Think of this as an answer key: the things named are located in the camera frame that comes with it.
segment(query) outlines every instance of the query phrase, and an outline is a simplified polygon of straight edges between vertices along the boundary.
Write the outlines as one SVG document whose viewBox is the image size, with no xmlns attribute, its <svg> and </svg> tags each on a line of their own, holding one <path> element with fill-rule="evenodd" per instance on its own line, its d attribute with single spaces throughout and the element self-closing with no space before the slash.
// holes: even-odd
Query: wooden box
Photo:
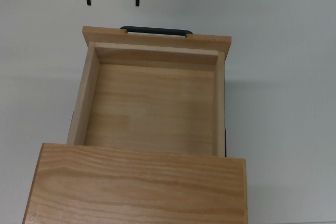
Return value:
<svg viewBox="0 0 336 224">
<path fill-rule="evenodd" d="M 23 223 L 247 224 L 245 160 L 223 157 L 230 37 L 83 33 L 67 145 L 42 145 Z"/>
<path fill-rule="evenodd" d="M 83 34 L 88 53 L 67 144 L 224 156 L 231 37 Z"/>
</svg>

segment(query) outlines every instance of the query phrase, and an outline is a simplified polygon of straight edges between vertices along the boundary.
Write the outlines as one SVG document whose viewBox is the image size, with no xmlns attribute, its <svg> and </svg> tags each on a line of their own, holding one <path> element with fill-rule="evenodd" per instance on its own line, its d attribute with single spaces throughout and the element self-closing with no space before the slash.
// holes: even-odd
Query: light wooden board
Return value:
<svg viewBox="0 0 336 224">
<path fill-rule="evenodd" d="M 245 161 L 44 144 L 24 224 L 247 223 Z"/>
<path fill-rule="evenodd" d="M 214 73 L 101 64 L 85 145 L 212 154 Z"/>
<path fill-rule="evenodd" d="M 191 48 L 223 51 L 227 55 L 231 37 L 188 34 L 186 37 L 168 37 L 128 34 L 124 29 L 83 27 L 83 35 L 87 43 L 108 42 L 117 44 L 147 45 L 159 47 Z"/>
<path fill-rule="evenodd" d="M 77 95 L 76 107 L 72 117 L 67 144 L 82 145 L 89 121 L 94 90 L 99 72 L 99 61 L 94 50 L 94 42 L 90 42 L 84 64 L 82 79 Z"/>
<path fill-rule="evenodd" d="M 100 63 L 214 71 L 218 51 L 96 42 Z"/>
<path fill-rule="evenodd" d="M 213 123 L 213 155 L 225 156 L 225 125 L 224 125 L 224 99 L 225 99 L 225 53 L 220 51 L 214 72 L 214 123 Z"/>
</svg>

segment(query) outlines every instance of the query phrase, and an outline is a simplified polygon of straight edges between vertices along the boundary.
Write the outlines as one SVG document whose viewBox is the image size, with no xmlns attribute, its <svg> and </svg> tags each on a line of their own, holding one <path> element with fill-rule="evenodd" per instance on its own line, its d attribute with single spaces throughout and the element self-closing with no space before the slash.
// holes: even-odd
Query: black handle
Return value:
<svg viewBox="0 0 336 224">
<path fill-rule="evenodd" d="M 165 35 L 177 35 L 186 36 L 187 34 L 193 34 L 188 30 L 178 30 L 178 29 L 165 29 L 165 28 L 152 28 L 152 27 L 141 27 L 141 26 L 123 26 L 120 29 L 126 29 L 127 32 L 131 33 L 142 33 L 142 34 L 165 34 Z"/>
</svg>

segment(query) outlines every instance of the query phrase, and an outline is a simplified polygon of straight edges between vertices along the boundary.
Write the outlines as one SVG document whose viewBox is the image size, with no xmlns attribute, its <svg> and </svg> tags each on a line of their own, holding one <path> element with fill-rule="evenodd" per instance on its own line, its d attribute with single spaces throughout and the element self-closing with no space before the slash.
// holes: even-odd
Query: wooden panel edge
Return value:
<svg viewBox="0 0 336 224">
<path fill-rule="evenodd" d="M 67 139 L 68 145 L 83 145 L 85 141 L 86 127 L 89 122 L 100 65 L 94 45 L 94 42 L 89 42 L 75 111 Z"/>
<path fill-rule="evenodd" d="M 108 43 L 108 42 L 96 42 L 96 48 L 130 50 L 130 51 L 131 50 L 142 50 L 142 51 L 155 51 L 155 52 L 170 52 L 170 53 L 175 53 L 175 54 L 187 54 L 187 55 L 218 56 L 217 50 L 118 44 L 118 43 Z"/>
<path fill-rule="evenodd" d="M 242 160 L 243 160 L 243 175 L 244 175 L 245 224 L 248 224 L 246 160 L 245 159 Z"/>
<path fill-rule="evenodd" d="M 225 53 L 218 52 L 214 72 L 213 155 L 225 157 Z"/>
<path fill-rule="evenodd" d="M 35 172 L 34 172 L 34 176 L 33 176 L 33 181 L 31 182 L 32 185 L 30 186 L 29 196 L 28 196 L 27 205 L 26 205 L 26 210 L 25 210 L 25 214 L 24 214 L 24 216 L 23 216 L 22 224 L 25 224 L 25 223 L 26 223 L 27 214 L 28 214 L 28 210 L 29 210 L 29 206 L 30 206 L 30 199 L 31 199 L 31 197 L 32 197 L 33 187 L 34 187 L 34 184 L 35 184 L 35 178 L 36 178 L 36 174 L 37 174 L 38 166 L 39 166 L 39 164 L 40 164 L 40 159 L 41 159 L 41 156 L 42 156 L 42 152 L 43 152 L 44 146 L 45 146 L 45 143 L 42 144 L 41 149 L 40 149 L 40 153 L 39 153 L 38 158 L 37 158 L 37 164 L 36 164 L 36 167 L 35 167 Z"/>
<path fill-rule="evenodd" d="M 84 26 L 85 41 L 112 42 L 133 45 L 149 45 L 178 48 L 210 49 L 228 54 L 231 37 L 215 35 L 187 35 L 183 37 L 128 34 L 124 29 Z"/>
</svg>

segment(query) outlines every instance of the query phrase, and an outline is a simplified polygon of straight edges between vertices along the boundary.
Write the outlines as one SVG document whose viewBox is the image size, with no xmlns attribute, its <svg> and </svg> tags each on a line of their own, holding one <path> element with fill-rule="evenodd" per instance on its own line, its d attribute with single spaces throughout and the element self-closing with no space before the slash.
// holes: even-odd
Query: white table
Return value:
<svg viewBox="0 0 336 224">
<path fill-rule="evenodd" d="M 228 155 L 249 223 L 336 221 L 335 0 L 0 0 L 0 223 L 21 223 L 43 142 L 65 143 L 83 25 L 228 35 Z"/>
</svg>

